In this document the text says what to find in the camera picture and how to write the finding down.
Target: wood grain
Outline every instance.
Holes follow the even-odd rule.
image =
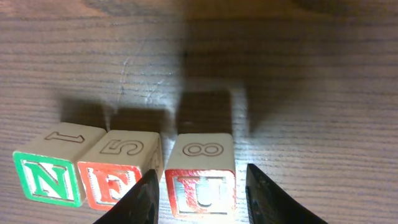
[[[167,159],[180,110],[202,129],[231,123],[238,223],[248,222],[249,162],[330,223],[396,222],[398,19],[305,2],[0,1],[0,222],[103,214],[23,196],[12,152],[43,130],[60,120],[138,120],[161,127]],[[375,2],[393,4],[367,0],[351,12]],[[228,91],[231,100],[186,108],[189,91]],[[163,125],[148,117],[156,111],[166,111]],[[164,179],[160,195],[160,223],[183,223],[172,218]]]

